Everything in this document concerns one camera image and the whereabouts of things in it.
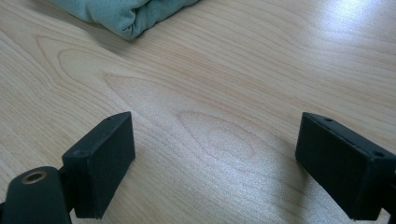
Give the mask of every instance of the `green fabric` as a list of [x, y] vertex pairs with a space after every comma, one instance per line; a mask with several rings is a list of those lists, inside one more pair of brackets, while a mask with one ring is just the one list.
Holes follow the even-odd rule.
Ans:
[[50, 0], [70, 14], [133, 39], [198, 0]]

